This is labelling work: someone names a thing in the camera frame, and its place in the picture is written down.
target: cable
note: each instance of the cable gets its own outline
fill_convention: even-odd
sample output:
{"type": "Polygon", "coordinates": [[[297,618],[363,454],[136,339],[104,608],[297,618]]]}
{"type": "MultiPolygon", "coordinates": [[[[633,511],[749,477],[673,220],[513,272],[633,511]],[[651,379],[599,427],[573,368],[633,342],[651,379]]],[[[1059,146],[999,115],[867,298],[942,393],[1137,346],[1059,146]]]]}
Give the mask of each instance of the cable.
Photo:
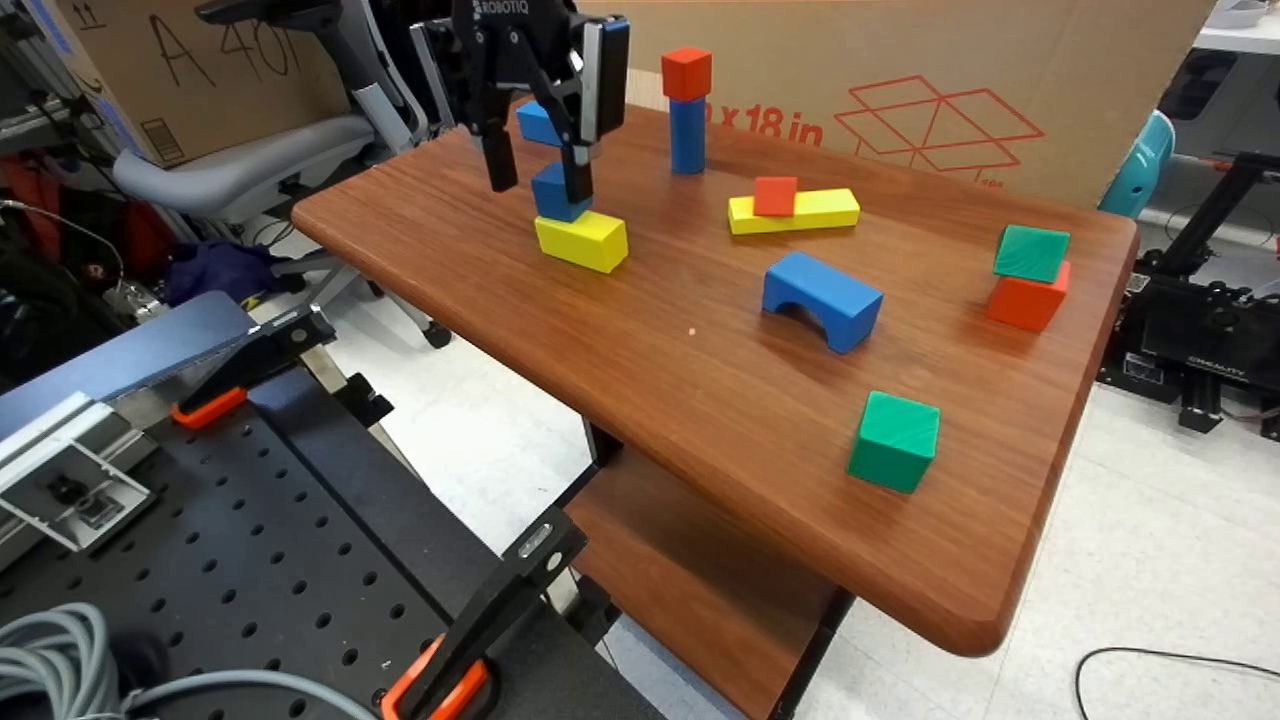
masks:
{"type": "Polygon", "coordinates": [[[173,694],[193,694],[193,692],[217,692],[217,689],[244,689],[244,685],[259,685],[259,689],[287,689],[287,692],[302,692],[302,694],[315,694],[322,702],[354,717],[354,720],[373,720],[370,706],[359,706],[356,699],[349,699],[346,692],[327,689],[327,685],[315,685],[315,679],[303,679],[303,677],[287,677],[287,670],[259,670],[259,667],[241,667],[241,670],[202,670],[202,677],[182,677],[182,679],[169,679],[169,685],[155,685],[148,692],[133,692],[126,699],[126,717],[129,710],[142,710],[148,702],[160,702],[160,699],[173,699],[173,694]]]}
{"type": "Polygon", "coordinates": [[[57,220],[57,222],[65,222],[65,228],[73,228],[73,231],[82,231],[82,236],[88,236],[88,238],[104,244],[104,247],[113,253],[113,258],[118,258],[118,282],[126,279],[126,255],[121,255],[121,247],[118,247],[113,238],[104,238],[101,231],[91,231],[91,228],[85,228],[85,222],[75,222],[75,220],[61,217],[61,210],[50,210],[50,208],[38,208],[38,205],[23,205],[23,199],[12,199],[12,196],[0,196],[0,208],[17,208],[17,210],[33,210],[33,217],[57,220]]]}
{"type": "Polygon", "coordinates": [[[311,694],[354,720],[373,720],[370,706],[336,689],[324,689],[287,670],[228,667],[203,677],[182,677],[155,689],[129,692],[121,699],[118,659],[109,652],[109,618],[91,603],[61,603],[50,611],[19,615],[0,629],[0,702],[12,694],[50,694],[53,720],[129,720],[148,702],[165,702],[193,692],[217,689],[287,689],[311,694]]]}
{"type": "Polygon", "coordinates": [[[1078,710],[1081,720],[1088,720],[1084,706],[1084,667],[1097,654],[1158,654],[1158,659],[1179,659],[1179,663],[1212,663],[1212,667],[1235,667],[1235,670],[1253,670],[1253,677],[1269,677],[1280,679],[1280,667],[1264,667],[1264,663],[1243,663],[1243,659],[1229,659],[1229,654],[1197,654],[1197,652],[1165,652],[1165,647],[1130,647],[1130,643],[1108,643],[1108,647],[1092,647],[1078,659],[1078,710]]]}

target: yellow block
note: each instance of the yellow block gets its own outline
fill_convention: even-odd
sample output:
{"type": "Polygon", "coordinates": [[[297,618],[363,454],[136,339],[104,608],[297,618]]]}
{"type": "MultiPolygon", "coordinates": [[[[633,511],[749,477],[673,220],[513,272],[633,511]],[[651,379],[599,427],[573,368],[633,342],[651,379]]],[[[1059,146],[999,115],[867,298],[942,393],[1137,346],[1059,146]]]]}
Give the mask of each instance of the yellow block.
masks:
{"type": "Polygon", "coordinates": [[[733,236],[853,228],[855,220],[862,205],[847,186],[798,190],[798,217],[758,217],[751,196],[728,196],[733,236]]]}
{"type": "Polygon", "coordinates": [[[535,217],[531,231],[535,231],[535,247],[566,262],[611,272],[617,262],[630,258],[630,222],[604,210],[586,210],[573,222],[535,217]]]}

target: green cube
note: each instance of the green cube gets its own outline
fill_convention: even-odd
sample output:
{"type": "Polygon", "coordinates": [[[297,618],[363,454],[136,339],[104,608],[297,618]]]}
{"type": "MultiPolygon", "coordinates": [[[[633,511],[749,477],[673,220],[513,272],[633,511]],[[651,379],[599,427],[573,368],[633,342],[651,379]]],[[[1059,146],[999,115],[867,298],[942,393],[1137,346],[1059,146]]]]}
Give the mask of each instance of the green cube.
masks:
{"type": "Polygon", "coordinates": [[[1073,231],[1007,222],[995,247],[995,275],[1054,282],[1069,258],[1073,231]]]}
{"type": "Polygon", "coordinates": [[[903,394],[872,393],[855,422],[847,477],[894,490],[915,490],[936,459],[946,412],[903,394]]]}

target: wooden table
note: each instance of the wooden table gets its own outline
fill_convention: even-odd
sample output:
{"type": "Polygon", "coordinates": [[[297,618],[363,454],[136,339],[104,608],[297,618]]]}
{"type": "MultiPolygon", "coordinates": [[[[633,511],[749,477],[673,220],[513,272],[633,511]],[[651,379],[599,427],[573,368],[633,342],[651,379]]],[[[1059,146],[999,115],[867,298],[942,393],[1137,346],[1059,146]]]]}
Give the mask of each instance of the wooden table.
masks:
{"type": "MultiPolygon", "coordinates": [[[[525,176],[553,158],[516,157],[525,176]]],[[[751,717],[785,692],[834,586],[950,652],[993,652],[1137,228],[735,133],[712,133],[710,173],[682,179],[651,110],[604,139],[598,208],[633,231],[617,275],[539,255],[531,190],[491,196],[451,133],[303,199],[297,222],[630,442],[573,506],[586,563],[751,717]],[[862,228],[728,238],[726,199],[759,173],[853,186],[862,228]],[[1073,291],[1041,337],[979,316],[1006,222],[1073,231],[1073,291]],[[834,357],[800,319],[759,313],[766,268],[798,247],[885,291],[867,346],[834,357]],[[872,389],[946,406],[915,496],[845,472],[872,389]]]]}

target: cardboard box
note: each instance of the cardboard box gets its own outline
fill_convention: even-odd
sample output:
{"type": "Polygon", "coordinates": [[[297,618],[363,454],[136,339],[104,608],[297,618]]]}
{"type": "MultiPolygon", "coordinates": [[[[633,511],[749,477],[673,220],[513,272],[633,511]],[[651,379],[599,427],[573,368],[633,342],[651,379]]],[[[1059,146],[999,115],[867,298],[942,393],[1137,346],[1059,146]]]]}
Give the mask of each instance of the cardboard box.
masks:
{"type": "Polygon", "coordinates": [[[178,169],[349,110],[315,37],[203,22],[202,0],[33,0],[121,146],[178,169]]]}
{"type": "Polygon", "coordinates": [[[1212,0],[582,0],[712,49],[710,118],[1097,208],[1212,0]]]}

